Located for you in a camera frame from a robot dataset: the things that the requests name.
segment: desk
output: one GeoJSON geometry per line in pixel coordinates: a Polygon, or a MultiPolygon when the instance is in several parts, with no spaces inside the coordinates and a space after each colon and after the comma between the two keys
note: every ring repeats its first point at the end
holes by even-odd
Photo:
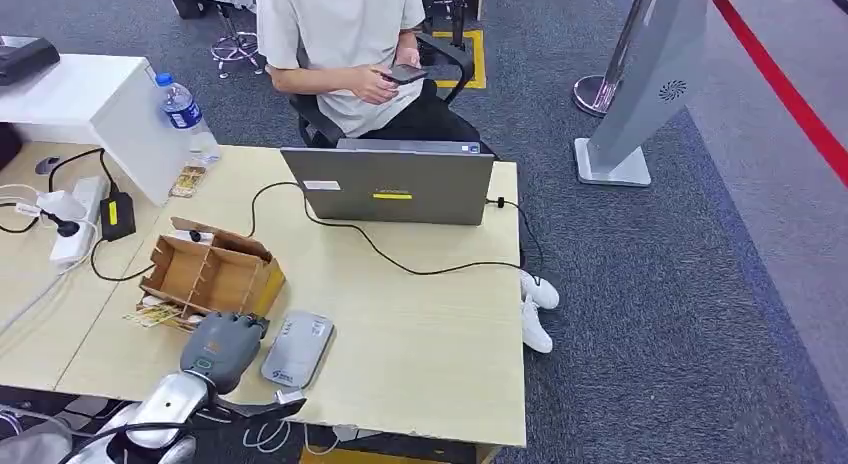
{"type": "MultiPolygon", "coordinates": [[[[266,184],[292,180],[273,149],[224,147],[192,199],[171,199],[130,271],[149,264],[156,237],[180,216],[234,232],[250,227],[250,201],[266,184]]],[[[490,197],[516,199],[514,164],[498,163],[490,197]]],[[[330,229],[303,215],[301,194],[269,190],[257,204],[259,239],[288,278],[270,315],[271,329],[236,402],[271,400],[275,386],[259,367],[288,309],[326,315],[337,326],[294,420],[479,443],[524,446],[524,366],[516,271],[472,268],[411,276],[377,256],[355,231],[330,229]]],[[[481,227],[363,223],[384,251],[420,269],[477,260],[518,262],[515,209],[488,206],[481,227]]],[[[55,390],[144,399],[176,370],[188,335],[122,319],[141,297],[137,282],[115,287],[55,390]]]]}
{"type": "MultiPolygon", "coordinates": [[[[29,184],[47,190],[47,176],[35,174],[37,162],[48,156],[65,159],[91,146],[29,143],[2,171],[0,184],[29,184]]],[[[106,165],[122,191],[135,200],[136,234],[101,246],[98,264],[104,272],[124,272],[144,237],[153,227],[161,209],[155,207],[108,158],[106,165]]],[[[73,189],[80,177],[103,175],[97,155],[74,161],[56,172],[56,189],[73,189]]],[[[33,198],[25,189],[3,189],[0,194],[33,198]]],[[[7,227],[23,228],[30,219],[4,209],[7,227]]],[[[3,305],[0,320],[5,320],[38,292],[54,271],[48,262],[55,242],[55,226],[46,229],[37,224],[26,234],[0,232],[0,289],[3,305]]],[[[98,279],[86,264],[72,271],[35,308],[25,314],[0,337],[0,384],[32,389],[53,390],[91,328],[97,314],[115,289],[115,283],[98,279]]]]}
{"type": "Polygon", "coordinates": [[[0,88],[0,122],[29,141],[97,144],[158,204],[189,157],[190,134],[159,110],[162,90],[143,57],[62,54],[0,88]]]}

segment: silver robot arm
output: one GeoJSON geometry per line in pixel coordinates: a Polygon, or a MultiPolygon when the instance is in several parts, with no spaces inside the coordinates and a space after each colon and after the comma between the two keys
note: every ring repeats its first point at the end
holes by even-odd
{"type": "Polygon", "coordinates": [[[236,388],[259,352],[267,326],[267,320],[252,315],[209,314],[183,349],[180,372],[165,376],[147,399],[121,410],[100,432],[113,434],[91,442],[64,462],[186,464],[196,449],[196,440],[189,434],[190,418],[200,409],[230,422],[296,414],[306,402],[300,391],[286,394],[278,390],[274,402],[264,405],[239,405],[219,397],[236,388]],[[173,427],[124,430],[124,426],[151,423],[173,427]]]}

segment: stand base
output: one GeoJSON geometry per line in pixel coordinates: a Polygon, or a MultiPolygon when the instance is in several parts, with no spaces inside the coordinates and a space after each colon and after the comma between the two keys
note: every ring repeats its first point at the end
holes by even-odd
{"type": "Polygon", "coordinates": [[[651,185],[651,174],[645,163],[642,148],[637,147],[627,158],[610,172],[593,172],[589,159],[589,139],[574,140],[574,157],[577,160],[577,176],[584,184],[606,184],[608,186],[647,187],[651,185]]]}
{"type": "Polygon", "coordinates": [[[595,98],[598,97],[598,91],[604,83],[604,76],[586,76],[574,83],[571,89],[571,98],[577,107],[595,117],[604,117],[607,115],[607,109],[595,107],[595,98]]]}

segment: cardboard box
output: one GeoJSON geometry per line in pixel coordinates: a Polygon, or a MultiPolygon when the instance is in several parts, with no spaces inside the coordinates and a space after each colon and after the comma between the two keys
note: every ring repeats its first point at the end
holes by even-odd
{"type": "Polygon", "coordinates": [[[214,237],[204,244],[159,236],[150,256],[155,264],[153,273],[142,278],[140,287],[146,295],[182,306],[182,314],[165,324],[192,331],[195,325],[188,318],[194,314],[268,314],[286,278],[260,242],[178,217],[171,223],[177,230],[214,237]]]}

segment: gray laptop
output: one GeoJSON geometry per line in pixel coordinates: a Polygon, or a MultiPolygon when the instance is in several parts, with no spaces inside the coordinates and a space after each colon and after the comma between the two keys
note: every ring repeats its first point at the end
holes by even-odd
{"type": "Polygon", "coordinates": [[[321,219],[474,226],[494,161],[469,142],[342,139],[280,152],[321,219]]]}

